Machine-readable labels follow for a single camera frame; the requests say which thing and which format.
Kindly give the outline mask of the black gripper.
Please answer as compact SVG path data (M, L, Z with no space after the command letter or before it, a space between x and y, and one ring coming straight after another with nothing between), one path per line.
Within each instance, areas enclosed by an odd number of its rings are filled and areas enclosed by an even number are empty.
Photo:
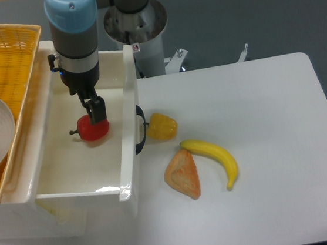
M65 56L61 53L48 55L52 72L59 72L62 82L69 88L71 95L77 93L82 106L90 116L90 124L96 125L106 120L106 105L101 96L91 100L85 93L94 91L99 80L99 59L97 49L87 56Z

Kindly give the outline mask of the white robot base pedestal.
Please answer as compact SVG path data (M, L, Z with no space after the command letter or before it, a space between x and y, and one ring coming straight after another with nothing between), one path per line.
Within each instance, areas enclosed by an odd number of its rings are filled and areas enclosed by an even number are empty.
M158 0L148 0L136 14L125 14L113 6L104 16L107 35L119 49L132 46L137 69L144 77L166 73L162 40L166 26L166 9Z

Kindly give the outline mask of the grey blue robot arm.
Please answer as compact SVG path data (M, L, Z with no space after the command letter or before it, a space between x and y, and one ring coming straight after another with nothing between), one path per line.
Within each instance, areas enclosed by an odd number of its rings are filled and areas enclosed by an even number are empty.
M78 95L90 123L104 121L106 105L95 91L99 80L97 12L115 7L125 14L140 12L148 0L44 0L55 53L48 56L71 95Z

